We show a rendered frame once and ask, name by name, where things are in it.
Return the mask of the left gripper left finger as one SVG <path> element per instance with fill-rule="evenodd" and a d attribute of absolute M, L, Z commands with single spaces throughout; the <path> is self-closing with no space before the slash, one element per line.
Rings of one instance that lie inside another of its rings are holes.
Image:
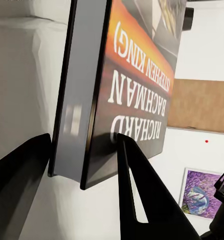
<path fill-rule="evenodd" d="M 0 160 L 0 240 L 19 240 L 49 163 L 52 139 L 27 140 Z"/>

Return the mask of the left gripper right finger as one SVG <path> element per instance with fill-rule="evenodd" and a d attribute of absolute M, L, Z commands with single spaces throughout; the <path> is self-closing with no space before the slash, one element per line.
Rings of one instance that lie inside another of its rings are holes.
<path fill-rule="evenodd" d="M 121 240 L 201 240 L 137 142 L 117 134 Z M 148 223 L 137 220 L 131 168 Z"/>

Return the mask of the hardback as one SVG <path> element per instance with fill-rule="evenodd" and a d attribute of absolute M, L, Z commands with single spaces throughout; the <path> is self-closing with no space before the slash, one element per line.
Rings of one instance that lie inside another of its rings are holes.
<path fill-rule="evenodd" d="M 163 151 L 187 0 L 71 0 L 48 177 L 118 174 L 117 134 Z"/>

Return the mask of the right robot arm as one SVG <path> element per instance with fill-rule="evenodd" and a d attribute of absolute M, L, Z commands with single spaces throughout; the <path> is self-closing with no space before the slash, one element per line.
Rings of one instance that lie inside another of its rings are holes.
<path fill-rule="evenodd" d="M 221 206 L 209 225 L 210 231 L 202 234 L 200 236 L 201 240 L 224 240 L 224 173 L 214 184 L 214 188 L 216 191 L 214 197 L 221 201 Z"/>

